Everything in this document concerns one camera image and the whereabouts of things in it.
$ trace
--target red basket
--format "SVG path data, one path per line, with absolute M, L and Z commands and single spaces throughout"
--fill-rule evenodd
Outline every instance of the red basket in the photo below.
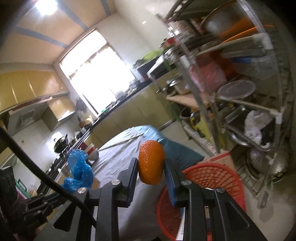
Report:
M 244 190 L 239 176 L 230 168 L 215 164 L 204 163 L 189 167 L 183 171 L 186 179 L 195 182 L 203 188 L 223 187 L 245 211 Z M 181 217 L 179 208 L 170 203 L 168 190 L 165 188 L 160 196 L 156 209 L 157 222 L 165 234 L 172 241 L 176 240 Z

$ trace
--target basket rim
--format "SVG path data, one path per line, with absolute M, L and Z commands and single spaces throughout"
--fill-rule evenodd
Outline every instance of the basket rim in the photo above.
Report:
M 237 180 L 238 180 L 238 186 L 240 187 L 240 189 L 242 190 L 240 196 L 243 198 L 243 200 L 245 200 L 245 195 L 244 195 L 244 188 L 243 188 L 243 185 L 242 185 L 242 182 L 240 180 L 240 177 L 238 176 L 238 174 L 233 171 L 232 169 L 230 169 L 229 167 L 225 166 L 225 165 L 221 165 L 221 164 L 218 164 L 218 163 L 201 163 L 201 164 L 195 164 L 193 166 L 190 166 L 188 168 L 186 168 L 185 170 L 183 170 L 183 174 L 187 174 L 189 173 L 190 171 L 194 170 L 194 169 L 198 169 L 198 168 L 202 168 L 202 167 L 218 167 L 218 168 L 221 168 L 221 169 L 224 169 L 226 171 L 228 171 L 231 175 L 233 175 Z M 157 202 L 157 206 L 156 206 L 156 217 L 157 217 L 157 223 L 160 227 L 160 229 L 162 230 L 162 232 L 165 234 L 166 237 L 168 237 L 169 239 L 171 240 L 175 240 L 175 237 L 172 236 L 170 233 L 168 232 L 164 232 L 164 230 L 166 230 L 166 227 L 163 225 L 163 223 L 161 222 L 161 219 L 160 219 L 160 210 L 161 210 L 161 207 L 160 207 L 160 203 L 162 201 L 162 199 L 165 197 L 164 196 L 164 193 L 165 193 L 165 190 L 167 190 L 167 187 L 165 187 L 159 197 L 159 200 Z

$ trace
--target silver bolt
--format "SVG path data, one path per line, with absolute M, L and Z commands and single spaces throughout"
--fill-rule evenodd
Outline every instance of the silver bolt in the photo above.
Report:
M 190 186 L 192 184 L 192 182 L 190 180 L 184 180 L 182 182 L 185 186 Z
M 225 189 L 224 188 L 216 188 L 218 193 L 225 193 Z
M 87 191 L 86 188 L 79 188 L 79 189 L 78 189 L 78 193 L 79 193 L 79 194 L 83 194 L 83 193 L 85 193 L 86 191 Z
M 115 180 L 111 181 L 111 184 L 114 185 L 114 186 L 117 186 L 117 185 L 120 184 L 120 180 L 115 179 Z

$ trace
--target orange fruit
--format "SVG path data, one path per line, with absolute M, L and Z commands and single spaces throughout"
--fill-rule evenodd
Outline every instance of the orange fruit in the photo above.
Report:
M 141 144 L 138 158 L 139 177 L 143 183 L 156 185 L 163 177 L 165 151 L 160 143 L 148 140 Z

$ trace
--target black countertop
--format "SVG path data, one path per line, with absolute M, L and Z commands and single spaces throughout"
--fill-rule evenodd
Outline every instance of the black countertop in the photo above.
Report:
M 54 161 L 54 164 L 50 167 L 50 171 L 48 170 L 46 173 L 48 176 L 55 180 L 57 176 L 59 175 L 60 168 L 63 167 L 63 165 L 67 162 L 67 157 L 70 154 L 70 152 L 73 149 L 77 149 L 82 142 L 84 142 L 91 134 L 92 130 L 96 128 L 98 124 L 100 124 L 106 117 L 108 117 L 113 111 L 115 111 L 118 107 L 120 107 L 122 104 L 127 102 L 130 98 L 135 96 L 137 93 L 139 93 L 141 90 L 143 90 L 145 87 L 150 85 L 152 83 L 151 80 L 146 80 L 145 82 L 141 83 L 140 87 L 137 88 L 132 94 L 128 95 L 126 98 L 124 98 L 122 101 L 118 102 L 115 106 L 113 106 L 109 111 L 103 112 L 94 122 L 94 124 L 76 141 L 76 143 L 71 146 L 70 148 L 66 148 L 60 155 L 57 157 Z M 49 187 L 47 187 L 43 182 L 40 183 L 40 186 L 37 189 L 37 193 L 43 193 L 46 194 L 49 190 Z

